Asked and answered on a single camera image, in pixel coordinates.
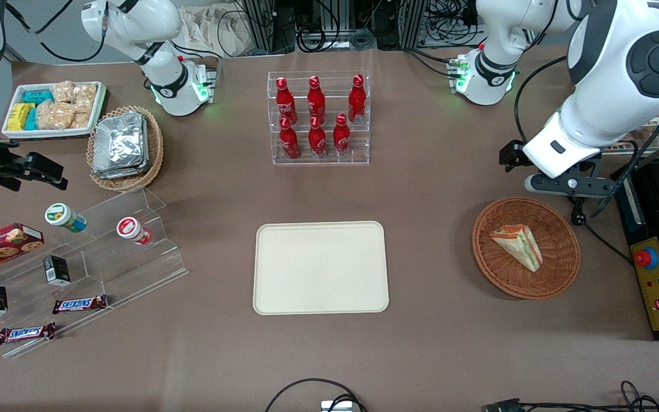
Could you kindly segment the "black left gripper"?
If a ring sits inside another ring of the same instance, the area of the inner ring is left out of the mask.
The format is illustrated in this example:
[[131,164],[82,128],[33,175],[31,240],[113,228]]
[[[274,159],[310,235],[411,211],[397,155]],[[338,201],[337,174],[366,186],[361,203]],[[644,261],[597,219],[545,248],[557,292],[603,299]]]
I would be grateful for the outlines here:
[[[513,139],[500,149],[499,165],[505,168],[505,172],[510,172],[516,167],[530,167],[534,165],[524,154],[523,147],[523,141]],[[572,178],[575,180],[600,179],[601,167],[602,154],[589,157],[572,166]]]

